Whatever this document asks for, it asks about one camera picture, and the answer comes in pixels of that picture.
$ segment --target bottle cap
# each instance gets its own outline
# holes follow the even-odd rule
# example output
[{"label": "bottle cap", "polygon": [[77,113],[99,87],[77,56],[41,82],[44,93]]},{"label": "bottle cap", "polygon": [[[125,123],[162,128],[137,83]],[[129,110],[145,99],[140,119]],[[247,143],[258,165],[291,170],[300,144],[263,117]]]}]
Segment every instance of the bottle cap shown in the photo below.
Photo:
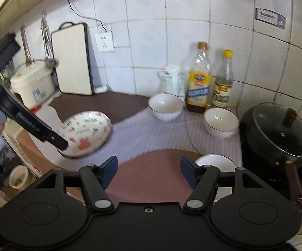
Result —
[{"label": "bottle cap", "polygon": [[201,50],[208,50],[208,43],[199,41],[197,48]]},{"label": "bottle cap", "polygon": [[226,57],[226,58],[232,58],[232,55],[233,55],[232,50],[225,49],[224,52],[223,52],[223,56]]}]

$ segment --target hanging utensil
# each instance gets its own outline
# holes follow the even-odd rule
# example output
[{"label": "hanging utensil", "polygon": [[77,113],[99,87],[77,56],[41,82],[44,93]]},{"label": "hanging utensil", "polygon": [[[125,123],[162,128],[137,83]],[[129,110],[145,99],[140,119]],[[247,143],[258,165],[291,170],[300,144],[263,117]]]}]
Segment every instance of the hanging utensil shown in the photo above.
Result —
[{"label": "hanging utensil", "polygon": [[28,67],[31,65],[34,61],[34,58],[31,56],[30,51],[29,51],[29,46],[27,43],[27,38],[26,38],[26,32],[23,26],[20,28],[21,32],[21,39],[22,39],[22,44],[23,44],[23,49],[25,51],[25,57],[26,57],[26,66]]},{"label": "hanging utensil", "polygon": [[45,15],[42,14],[42,20],[41,20],[41,30],[42,30],[42,38],[43,38],[43,44],[44,44],[44,52],[45,52],[45,65],[48,68],[55,68],[58,67],[58,60],[53,58],[53,51],[50,41],[50,31],[47,21],[45,20]]},{"label": "hanging utensil", "polygon": [[247,128],[251,149],[274,171],[286,171],[290,200],[302,205],[302,186],[296,167],[302,164],[302,119],[293,109],[273,103],[256,106],[252,116]]}]

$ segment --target brown mat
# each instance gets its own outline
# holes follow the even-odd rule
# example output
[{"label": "brown mat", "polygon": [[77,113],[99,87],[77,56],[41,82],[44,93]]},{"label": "brown mat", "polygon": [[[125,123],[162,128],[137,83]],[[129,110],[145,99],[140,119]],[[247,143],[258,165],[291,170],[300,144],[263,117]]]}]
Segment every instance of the brown mat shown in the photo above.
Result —
[{"label": "brown mat", "polygon": [[180,202],[192,193],[180,171],[182,156],[196,160],[198,153],[168,149],[142,154],[119,166],[106,192],[118,202],[160,203]]},{"label": "brown mat", "polygon": [[62,122],[82,111],[95,110],[106,114],[112,124],[129,118],[148,107],[148,97],[116,92],[96,95],[62,94],[52,106]]}]

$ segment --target white tiled wall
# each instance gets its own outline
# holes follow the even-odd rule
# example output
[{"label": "white tiled wall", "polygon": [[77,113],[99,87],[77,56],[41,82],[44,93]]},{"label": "white tiled wall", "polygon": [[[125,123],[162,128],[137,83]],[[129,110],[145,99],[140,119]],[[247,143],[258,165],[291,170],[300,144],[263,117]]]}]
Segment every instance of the white tiled wall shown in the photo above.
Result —
[{"label": "white tiled wall", "polygon": [[[21,43],[25,25],[33,57],[43,58],[40,14],[47,13],[50,30],[66,21],[89,27],[94,84],[113,91],[151,96],[159,92],[159,71],[191,61],[197,41],[210,45],[215,75],[222,50],[232,49],[231,105],[239,116],[263,101],[292,107],[302,117],[302,0],[71,0],[79,12],[106,23],[114,53],[98,53],[95,34],[104,29],[76,16],[67,0],[45,0],[11,26]],[[255,20],[255,8],[286,18],[285,29]],[[23,51],[14,59],[24,62]]]}]

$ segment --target yellow label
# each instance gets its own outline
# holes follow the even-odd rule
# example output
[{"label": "yellow label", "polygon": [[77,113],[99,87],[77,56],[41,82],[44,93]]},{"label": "yellow label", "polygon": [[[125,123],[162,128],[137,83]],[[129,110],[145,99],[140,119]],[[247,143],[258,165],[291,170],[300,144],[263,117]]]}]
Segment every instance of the yellow label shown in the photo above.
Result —
[{"label": "yellow label", "polygon": [[206,107],[211,76],[205,73],[191,72],[189,75],[187,104]]},{"label": "yellow label", "polygon": [[215,91],[212,96],[212,104],[217,107],[227,107],[230,98],[231,87],[215,84]]}]

